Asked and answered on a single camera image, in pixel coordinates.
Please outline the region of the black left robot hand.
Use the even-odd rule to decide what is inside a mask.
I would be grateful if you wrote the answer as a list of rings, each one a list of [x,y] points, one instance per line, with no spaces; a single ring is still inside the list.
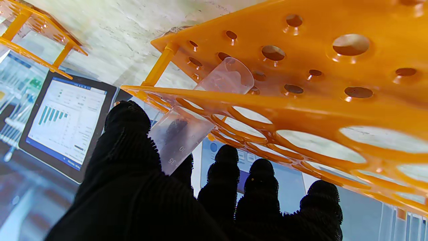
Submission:
[[[194,197],[193,156],[162,172],[151,122],[135,102],[109,111],[71,207],[46,241],[341,241],[337,187],[313,182],[300,208],[283,214],[269,160],[252,163],[237,200],[237,149],[223,145]]]

